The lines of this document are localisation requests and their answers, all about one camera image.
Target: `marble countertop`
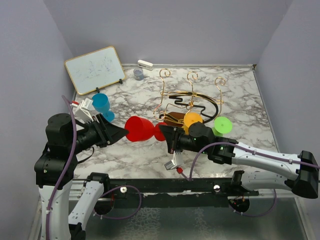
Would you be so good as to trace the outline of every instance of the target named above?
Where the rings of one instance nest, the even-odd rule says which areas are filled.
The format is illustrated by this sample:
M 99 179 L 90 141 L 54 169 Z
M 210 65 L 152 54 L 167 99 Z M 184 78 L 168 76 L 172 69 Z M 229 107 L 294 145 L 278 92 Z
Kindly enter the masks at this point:
M 125 67 L 127 79 L 123 84 L 113 84 L 101 89 L 108 96 L 110 110 L 115 113 L 113 124 L 124 127 L 131 116 L 139 116 L 158 123 L 153 117 L 154 108 L 160 103 L 162 81 L 160 68 L 152 71 L 144 69 L 144 80 L 134 79 L 133 67 Z M 193 81 L 194 92 L 219 98 L 219 90 L 214 84 L 216 77 L 226 79 L 221 86 L 224 104 L 221 116 L 232 121 L 233 129 L 224 135 L 257 148 L 277 151 L 268 117 L 260 96 L 254 73 L 250 68 L 170 68 L 171 77 L 166 78 L 165 91 L 191 91 L 187 82 L 187 73 L 196 71 L 198 79 Z M 84 96 L 76 95 L 75 100 L 91 98 L 95 93 Z M 162 106 L 170 103 L 164 100 Z M 207 114 L 213 114 L 214 108 L 207 108 Z M 178 108 L 169 108 L 169 112 L 180 112 Z M 213 126 L 213 121 L 206 124 Z M 77 155 L 78 160 L 89 156 L 91 151 Z M 183 151 L 183 169 L 189 175 L 195 152 Z M 143 142 L 130 142 L 127 138 L 119 140 L 106 148 L 95 148 L 93 156 L 75 169 L 76 178 L 86 178 L 91 172 L 108 173 L 111 178 L 181 178 L 175 170 L 166 170 L 164 164 L 171 159 L 167 153 L 167 144 L 152 137 Z M 255 171 L 256 168 L 237 165 L 219 165 L 201 155 L 193 171 L 194 178 L 231 177 L 236 170 Z

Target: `blue cup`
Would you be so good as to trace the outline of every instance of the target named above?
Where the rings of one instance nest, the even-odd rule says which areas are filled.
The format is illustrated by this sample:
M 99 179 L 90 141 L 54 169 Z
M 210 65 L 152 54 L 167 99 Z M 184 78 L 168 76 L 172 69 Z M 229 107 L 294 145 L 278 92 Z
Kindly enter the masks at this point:
M 94 109 L 101 113 L 108 122 L 112 122 L 115 119 L 115 114 L 112 111 L 109 111 L 110 102 L 107 95 L 103 93 L 97 93 L 92 97 L 92 100 L 92 106 Z

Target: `red cup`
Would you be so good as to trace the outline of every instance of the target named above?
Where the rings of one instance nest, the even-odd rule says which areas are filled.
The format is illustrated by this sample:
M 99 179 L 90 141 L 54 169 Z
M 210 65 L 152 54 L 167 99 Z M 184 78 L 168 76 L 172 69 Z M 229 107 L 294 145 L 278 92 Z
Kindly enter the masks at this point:
M 152 138 L 155 133 L 154 124 L 148 119 L 139 116 L 130 117 L 126 121 L 124 128 L 129 131 L 126 138 L 131 142 L 146 141 Z
M 163 142 L 166 140 L 165 136 L 162 134 L 159 125 L 167 125 L 165 122 L 159 122 L 157 125 L 154 127 L 154 137 L 160 142 Z

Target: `whiteboard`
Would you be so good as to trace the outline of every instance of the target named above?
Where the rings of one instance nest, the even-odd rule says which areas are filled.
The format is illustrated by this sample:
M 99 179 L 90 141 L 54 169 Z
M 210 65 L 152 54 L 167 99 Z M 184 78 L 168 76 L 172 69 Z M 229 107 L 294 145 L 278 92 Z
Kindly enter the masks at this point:
M 88 94 L 126 78 L 113 46 L 77 56 L 64 62 L 76 92 Z

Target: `gray floor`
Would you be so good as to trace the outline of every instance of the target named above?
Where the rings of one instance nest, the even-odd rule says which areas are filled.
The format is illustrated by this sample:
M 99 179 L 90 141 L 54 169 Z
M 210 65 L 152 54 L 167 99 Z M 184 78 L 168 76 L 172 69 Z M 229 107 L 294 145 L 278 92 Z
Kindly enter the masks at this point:
M 253 199 L 248 213 L 261 213 L 272 199 Z M 125 216 L 133 209 L 114 209 Z M 279 199 L 272 213 L 244 217 L 230 208 L 143 208 L 127 220 L 90 217 L 86 240 L 306 240 L 293 198 Z

